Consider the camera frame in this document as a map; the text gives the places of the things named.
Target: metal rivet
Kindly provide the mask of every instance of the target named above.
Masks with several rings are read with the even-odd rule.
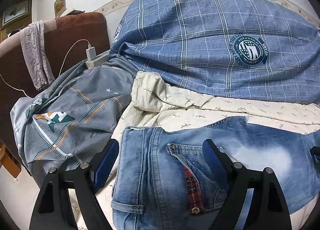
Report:
[[[49,173],[50,174],[53,174],[53,173],[55,173],[57,171],[57,168],[56,167],[51,167],[50,169],[49,169]]]
[[[236,168],[236,169],[241,169],[242,168],[242,164],[240,162],[235,162],[233,164],[233,166]]]
[[[200,209],[197,207],[194,207],[193,209],[191,209],[191,212],[196,215],[200,212]]]
[[[89,167],[89,163],[87,163],[87,162],[83,162],[80,164],[81,169],[86,169],[87,167]]]
[[[273,173],[273,169],[271,169],[271,168],[269,168],[269,167],[266,167],[266,172],[269,173],[269,174],[271,174],[271,173]]]

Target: gray patterned blanket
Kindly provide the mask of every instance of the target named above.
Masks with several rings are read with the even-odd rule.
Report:
[[[137,69],[124,57],[86,69],[82,61],[10,115],[19,155],[38,186],[52,166],[76,168],[100,152],[131,101]]]

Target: bird print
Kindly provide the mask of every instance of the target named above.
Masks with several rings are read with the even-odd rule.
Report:
[[[44,119],[47,120],[47,123],[49,125],[49,128],[51,129],[52,132],[54,132],[54,125],[56,123],[61,123],[61,122],[69,122],[73,121],[74,118],[65,112],[50,112],[50,113],[45,113],[42,115],[38,115],[36,117],[36,120],[38,119]]]
[[[185,123],[184,125],[181,126],[181,128],[185,128],[185,127],[188,127],[188,126],[190,126],[190,124],[186,124]]]

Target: picture frame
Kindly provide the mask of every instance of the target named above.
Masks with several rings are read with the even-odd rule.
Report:
[[[32,0],[12,0],[1,16],[1,29],[31,15]]]
[[[66,0],[56,0],[54,2],[54,15],[55,15],[55,18],[59,17],[66,9],[67,9]]]

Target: pink cloth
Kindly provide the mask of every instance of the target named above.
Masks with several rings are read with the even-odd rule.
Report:
[[[30,23],[20,31],[23,57],[33,85],[41,90],[51,85],[55,78],[44,53],[44,22]]]

